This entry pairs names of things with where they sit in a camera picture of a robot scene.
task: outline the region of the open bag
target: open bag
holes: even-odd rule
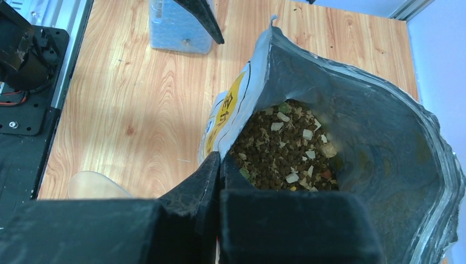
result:
[[[271,23],[215,100],[199,163],[212,151],[223,159],[253,113],[288,99],[307,104],[327,131],[339,189],[366,202],[385,262],[439,263],[457,241],[465,177],[437,118],[392,83],[303,50]]]

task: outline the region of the black base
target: black base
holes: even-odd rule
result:
[[[51,27],[33,26],[37,44],[44,59],[53,65],[53,73],[49,75],[49,81],[42,87],[32,90],[27,100],[17,106],[0,107],[0,134],[11,135],[37,135],[40,134],[45,122],[47,108],[51,105],[58,76],[62,69],[69,35],[63,29]],[[4,84],[2,93],[13,92]],[[8,96],[12,102],[21,101],[22,96]],[[0,102],[7,99],[0,96]],[[18,127],[11,128],[10,122],[16,122]]]

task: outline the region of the screw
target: screw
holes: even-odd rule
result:
[[[18,122],[15,122],[15,121],[11,121],[9,124],[8,124],[11,128],[13,129],[16,129],[18,128]]]

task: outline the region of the tabletop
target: tabletop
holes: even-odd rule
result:
[[[215,96],[274,25],[300,47],[360,67],[418,98],[406,23],[288,0],[217,0],[224,45],[208,55],[151,49],[148,0],[94,0],[40,199],[65,199],[80,171],[159,197],[198,167]]]

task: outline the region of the clear plastic box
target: clear plastic box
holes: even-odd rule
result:
[[[208,3],[215,13],[213,0]],[[149,41],[152,48],[207,54],[213,40],[201,23],[173,0],[150,0]]]

